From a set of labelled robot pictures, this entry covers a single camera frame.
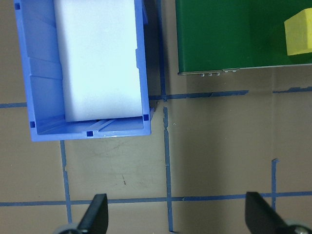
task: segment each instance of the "yellow block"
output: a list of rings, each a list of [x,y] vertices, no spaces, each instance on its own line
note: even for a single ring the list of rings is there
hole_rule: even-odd
[[[312,8],[304,9],[284,22],[287,55],[312,52]]]

